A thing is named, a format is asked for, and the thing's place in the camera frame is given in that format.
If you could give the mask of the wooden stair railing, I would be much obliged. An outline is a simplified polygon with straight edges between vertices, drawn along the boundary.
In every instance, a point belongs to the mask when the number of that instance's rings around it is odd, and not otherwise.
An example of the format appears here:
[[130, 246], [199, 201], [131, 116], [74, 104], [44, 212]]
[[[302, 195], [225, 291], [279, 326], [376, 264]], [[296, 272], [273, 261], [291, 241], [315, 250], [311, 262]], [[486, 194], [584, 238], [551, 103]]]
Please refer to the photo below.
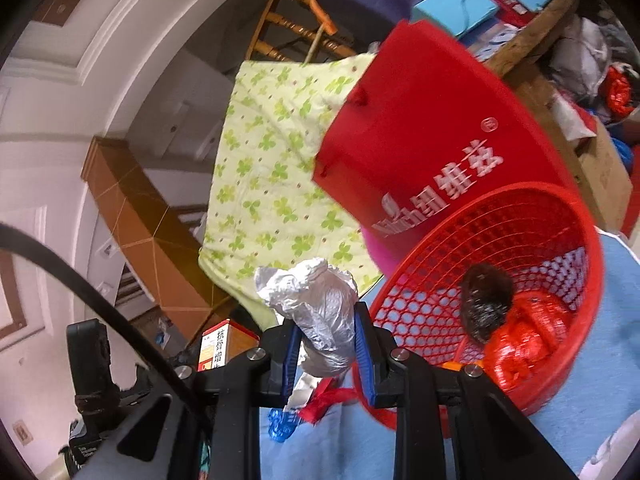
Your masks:
[[245, 58], [273, 62], [331, 62], [356, 54], [354, 40], [316, 0], [268, 0]]

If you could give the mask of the magenta pillow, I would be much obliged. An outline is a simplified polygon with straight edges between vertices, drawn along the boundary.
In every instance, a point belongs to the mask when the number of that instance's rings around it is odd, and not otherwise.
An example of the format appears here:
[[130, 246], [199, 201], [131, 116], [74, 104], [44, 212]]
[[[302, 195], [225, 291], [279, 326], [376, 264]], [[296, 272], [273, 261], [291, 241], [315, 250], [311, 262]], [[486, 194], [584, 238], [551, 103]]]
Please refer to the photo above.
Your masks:
[[365, 228], [361, 229], [361, 234], [371, 260], [386, 278], [390, 278], [401, 264], [402, 259]]

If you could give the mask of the red plastic mesh basket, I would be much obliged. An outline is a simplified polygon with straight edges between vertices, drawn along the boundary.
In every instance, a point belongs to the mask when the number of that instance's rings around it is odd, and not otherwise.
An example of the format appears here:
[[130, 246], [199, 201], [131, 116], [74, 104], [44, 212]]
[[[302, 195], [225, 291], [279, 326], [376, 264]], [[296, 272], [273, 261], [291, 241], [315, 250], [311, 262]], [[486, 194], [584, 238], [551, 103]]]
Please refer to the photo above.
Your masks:
[[566, 382], [602, 292], [600, 238], [582, 200], [557, 185], [523, 182], [436, 226], [369, 313], [432, 365], [480, 366], [531, 415]]

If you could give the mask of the navy blue bag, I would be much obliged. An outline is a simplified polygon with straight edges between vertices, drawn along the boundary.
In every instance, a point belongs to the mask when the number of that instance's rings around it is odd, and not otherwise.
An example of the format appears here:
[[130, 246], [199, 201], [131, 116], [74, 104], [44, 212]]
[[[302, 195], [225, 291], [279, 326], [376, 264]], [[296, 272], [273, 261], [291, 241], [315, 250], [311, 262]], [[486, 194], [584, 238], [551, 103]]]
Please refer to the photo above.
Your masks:
[[346, 28], [360, 44], [382, 42], [412, 8], [423, 0], [317, 0], [335, 24]]

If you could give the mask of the red Nilrich paper bag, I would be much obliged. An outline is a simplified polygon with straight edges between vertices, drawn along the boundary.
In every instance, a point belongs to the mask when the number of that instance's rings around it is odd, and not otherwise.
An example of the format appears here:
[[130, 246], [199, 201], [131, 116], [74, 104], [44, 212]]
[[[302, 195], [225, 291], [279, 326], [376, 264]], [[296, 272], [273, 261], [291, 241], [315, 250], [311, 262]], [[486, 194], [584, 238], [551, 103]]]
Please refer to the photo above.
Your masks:
[[324, 135], [312, 180], [402, 260], [496, 188], [578, 191], [518, 97], [426, 21], [402, 21], [382, 42]]

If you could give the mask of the green clover quilt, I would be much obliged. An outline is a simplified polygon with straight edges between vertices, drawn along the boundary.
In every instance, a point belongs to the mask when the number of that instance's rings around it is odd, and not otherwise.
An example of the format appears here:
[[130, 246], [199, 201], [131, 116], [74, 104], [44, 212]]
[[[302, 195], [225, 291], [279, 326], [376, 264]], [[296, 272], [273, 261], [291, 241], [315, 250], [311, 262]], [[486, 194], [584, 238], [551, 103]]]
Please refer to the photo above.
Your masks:
[[261, 266], [320, 257], [352, 274], [360, 292], [381, 276], [358, 222], [312, 180], [326, 130], [372, 60], [245, 61], [236, 74], [198, 263], [262, 330], [277, 315], [256, 292]]

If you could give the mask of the light blue towel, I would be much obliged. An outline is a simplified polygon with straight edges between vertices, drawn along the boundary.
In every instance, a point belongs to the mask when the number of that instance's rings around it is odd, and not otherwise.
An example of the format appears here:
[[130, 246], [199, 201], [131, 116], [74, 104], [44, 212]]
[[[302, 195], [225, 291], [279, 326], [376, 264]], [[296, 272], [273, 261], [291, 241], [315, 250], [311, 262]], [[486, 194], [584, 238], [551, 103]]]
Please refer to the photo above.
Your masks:
[[[532, 421], [574, 471], [639, 408], [639, 261], [618, 237], [600, 236], [604, 293], [564, 386]], [[283, 443], [260, 412], [265, 479], [389, 479], [395, 434], [359, 404], [334, 405]]]

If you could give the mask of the light blue cardboard box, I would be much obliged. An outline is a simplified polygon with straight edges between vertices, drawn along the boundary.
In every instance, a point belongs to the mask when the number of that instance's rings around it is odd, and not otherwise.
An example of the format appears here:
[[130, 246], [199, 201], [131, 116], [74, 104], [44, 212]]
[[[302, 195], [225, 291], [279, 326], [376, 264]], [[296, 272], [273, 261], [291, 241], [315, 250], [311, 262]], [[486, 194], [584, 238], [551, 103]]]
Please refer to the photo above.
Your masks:
[[494, 18], [494, 0], [422, 0], [411, 9], [410, 22], [430, 22], [454, 38], [461, 38]]

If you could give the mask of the blue plastic bag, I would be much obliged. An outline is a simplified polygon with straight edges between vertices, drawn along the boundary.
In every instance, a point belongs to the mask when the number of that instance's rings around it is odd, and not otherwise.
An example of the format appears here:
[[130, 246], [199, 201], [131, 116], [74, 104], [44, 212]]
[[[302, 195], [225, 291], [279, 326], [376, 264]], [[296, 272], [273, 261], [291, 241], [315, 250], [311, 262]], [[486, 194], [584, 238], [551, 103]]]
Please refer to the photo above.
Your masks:
[[300, 424], [299, 416], [292, 411], [283, 408], [272, 408], [268, 414], [268, 434], [271, 440], [283, 443], [292, 437]]

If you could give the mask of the red fabric ribbon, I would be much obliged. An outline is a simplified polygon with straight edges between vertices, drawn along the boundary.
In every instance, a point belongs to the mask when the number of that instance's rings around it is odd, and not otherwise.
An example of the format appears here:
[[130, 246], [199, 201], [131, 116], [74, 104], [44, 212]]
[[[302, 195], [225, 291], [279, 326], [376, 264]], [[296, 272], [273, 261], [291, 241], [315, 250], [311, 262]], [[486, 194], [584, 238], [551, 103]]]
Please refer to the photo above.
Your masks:
[[303, 422], [315, 425], [326, 416], [326, 413], [334, 405], [359, 404], [377, 422], [387, 429], [395, 431], [397, 429], [396, 412], [390, 408], [372, 408], [356, 387], [342, 387], [335, 378], [323, 378], [319, 385], [311, 393], [310, 400], [298, 411], [298, 417]]

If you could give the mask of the red white small box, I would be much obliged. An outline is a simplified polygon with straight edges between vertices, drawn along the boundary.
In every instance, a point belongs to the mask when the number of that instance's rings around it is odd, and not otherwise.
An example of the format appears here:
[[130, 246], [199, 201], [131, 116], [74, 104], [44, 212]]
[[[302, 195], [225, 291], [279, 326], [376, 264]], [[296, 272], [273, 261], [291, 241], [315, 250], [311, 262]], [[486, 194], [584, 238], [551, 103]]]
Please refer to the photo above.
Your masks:
[[202, 333], [198, 371], [225, 366], [258, 344], [259, 337], [256, 334], [227, 318]]

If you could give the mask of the red plastic bag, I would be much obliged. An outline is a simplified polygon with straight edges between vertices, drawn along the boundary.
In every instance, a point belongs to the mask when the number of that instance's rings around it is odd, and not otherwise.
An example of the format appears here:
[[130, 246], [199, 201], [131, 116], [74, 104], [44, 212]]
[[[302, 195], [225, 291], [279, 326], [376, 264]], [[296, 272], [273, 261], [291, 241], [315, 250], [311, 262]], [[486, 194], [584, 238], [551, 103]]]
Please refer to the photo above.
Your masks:
[[484, 371], [503, 390], [532, 378], [566, 339], [574, 312], [546, 292], [518, 292], [484, 348]]

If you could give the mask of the brown cardboard box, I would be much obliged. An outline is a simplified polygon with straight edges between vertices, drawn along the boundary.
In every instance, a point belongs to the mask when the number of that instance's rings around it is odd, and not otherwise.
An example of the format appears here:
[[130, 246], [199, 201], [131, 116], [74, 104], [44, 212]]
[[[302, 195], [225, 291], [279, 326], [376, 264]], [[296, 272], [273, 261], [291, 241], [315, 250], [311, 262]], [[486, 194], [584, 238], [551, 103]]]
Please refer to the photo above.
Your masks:
[[593, 120], [594, 136], [569, 141], [553, 113], [552, 88], [538, 81], [523, 81], [515, 94], [544, 129], [567, 170], [576, 182], [582, 199], [597, 226], [605, 231], [620, 232], [631, 198], [631, 180], [620, 160], [614, 143], [600, 122]]

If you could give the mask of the black plastic bag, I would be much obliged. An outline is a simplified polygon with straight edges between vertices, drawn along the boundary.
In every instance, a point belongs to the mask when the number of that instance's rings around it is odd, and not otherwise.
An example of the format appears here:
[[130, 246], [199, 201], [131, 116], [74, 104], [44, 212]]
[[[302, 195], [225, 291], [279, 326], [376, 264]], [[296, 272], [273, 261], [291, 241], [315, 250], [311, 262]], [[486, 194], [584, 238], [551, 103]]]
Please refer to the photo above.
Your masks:
[[506, 322], [513, 297], [514, 285], [509, 274], [488, 263], [469, 267], [461, 282], [460, 318], [472, 341], [488, 343]]

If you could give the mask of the white plastic bag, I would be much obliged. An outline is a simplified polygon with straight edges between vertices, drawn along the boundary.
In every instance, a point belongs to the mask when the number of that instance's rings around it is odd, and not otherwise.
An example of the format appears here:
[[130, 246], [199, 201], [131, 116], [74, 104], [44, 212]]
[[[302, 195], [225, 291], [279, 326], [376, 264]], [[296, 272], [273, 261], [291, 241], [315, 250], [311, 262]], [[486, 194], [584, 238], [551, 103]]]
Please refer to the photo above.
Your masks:
[[354, 307], [358, 288], [352, 274], [323, 258], [282, 270], [261, 266], [254, 273], [257, 295], [303, 333], [305, 373], [335, 377], [355, 359]]

